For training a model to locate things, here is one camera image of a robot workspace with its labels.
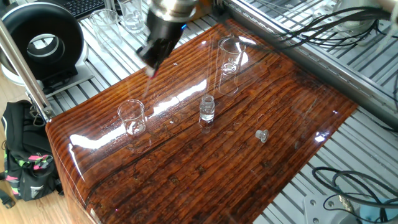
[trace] metal rail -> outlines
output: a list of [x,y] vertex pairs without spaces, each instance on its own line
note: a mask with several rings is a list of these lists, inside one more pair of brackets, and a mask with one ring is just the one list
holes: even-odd
[[53,116],[53,111],[48,99],[45,97],[42,89],[39,87],[32,71],[27,65],[17,45],[12,39],[4,23],[0,20],[0,46],[7,55],[17,74],[22,78],[27,88],[27,92],[33,99],[34,103],[48,121]]

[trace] wooden table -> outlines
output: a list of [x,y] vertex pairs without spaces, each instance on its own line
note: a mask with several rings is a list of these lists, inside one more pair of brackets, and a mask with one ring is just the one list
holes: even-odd
[[[101,223],[252,222],[356,109],[291,59],[253,47],[233,79],[238,91],[222,94],[231,80],[220,84],[211,40],[227,33],[218,25],[174,51],[144,99],[141,70],[47,124],[72,213],[77,203]],[[199,122],[205,93],[216,103],[209,133]],[[117,113],[129,99],[146,107],[139,137]],[[263,144],[254,135],[265,129]]]

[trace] glass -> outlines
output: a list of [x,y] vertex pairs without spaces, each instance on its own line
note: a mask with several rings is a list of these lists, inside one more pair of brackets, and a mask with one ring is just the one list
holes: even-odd
[[144,105],[139,100],[127,100],[119,106],[119,117],[130,135],[143,133],[146,128]]
[[216,104],[211,95],[204,95],[200,103],[200,118],[204,121],[211,121],[214,118]]
[[225,37],[219,41],[216,66],[217,90],[224,95],[238,92],[236,76],[239,75],[246,46],[237,37]]
[[140,32],[144,28],[142,0],[118,0],[123,13],[123,21],[129,32]]
[[118,14],[115,11],[109,9],[94,11],[91,13],[90,22],[94,28],[95,38],[103,50],[113,49],[122,44]]

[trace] small shot glass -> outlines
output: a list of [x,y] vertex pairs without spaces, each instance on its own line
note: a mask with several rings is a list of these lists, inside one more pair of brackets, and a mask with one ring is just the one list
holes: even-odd
[[118,108],[126,133],[135,136],[146,129],[144,105],[139,100],[127,100]]

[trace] black backpack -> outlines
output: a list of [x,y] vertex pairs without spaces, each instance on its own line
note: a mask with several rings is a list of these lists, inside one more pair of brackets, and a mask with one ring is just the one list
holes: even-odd
[[[6,133],[4,148],[5,171],[0,179],[7,180],[16,199],[39,199],[62,186],[53,161],[45,123],[32,104],[26,100],[7,103],[1,119]],[[15,202],[0,192],[7,208]]]

